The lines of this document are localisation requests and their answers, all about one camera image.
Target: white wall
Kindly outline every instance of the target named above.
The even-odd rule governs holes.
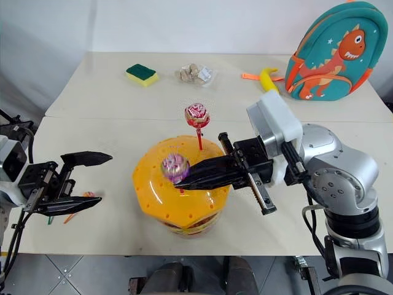
[[[290,54],[315,18],[342,2],[0,0],[0,70],[46,109],[86,50]],[[393,28],[392,0],[370,2]],[[381,96],[392,88],[392,52],[388,39],[370,79]]]

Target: gray floor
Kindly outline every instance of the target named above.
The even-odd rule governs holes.
[[[291,258],[277,256],[244,257],[254,270],[261,294],[309,294]],[[321,257],[308,257],[315,266],[321,291],[336,282],[323,282],[327,271]],[[225,294],[220,288],[223,257],[217,256],[57,256],[20,254],[7,281],[4,293],[11,295],[101,295],[128,294],[130,277],[149,276],[167,262],[180,261],[193,267],[194,291]]]

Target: backpack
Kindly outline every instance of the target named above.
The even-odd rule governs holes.
[[[291,56],[286,90],[300,100],[338,100],[373,71],[387,38],[384,15],[367,2],[347,2],[322,14]]]

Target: yellow container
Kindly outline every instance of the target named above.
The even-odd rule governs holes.
[[[206,232],[218,220],[227,201],[229,186],[210,191],[183,191],[161,172],[161,163],[171,153],[186,157],[191,165],[224,153],[212,141],[182,135],[159,142],[139,161],[133,172],[133,182],[139,206],[171,231],[185,237]]]

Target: lollipop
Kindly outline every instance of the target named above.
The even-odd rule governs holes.
[[[161,171],[174,184],[181,182],[189,173],[190,162],[180,154],[169,154],[161,163]]]
[[[202,132],[201,128],[205,127],[210,122],[210,116],[206,108],[201,103],[191,104],[184,110],[185,119],[187,123],[196,128],[198,135],[199,149],[202,150]]]

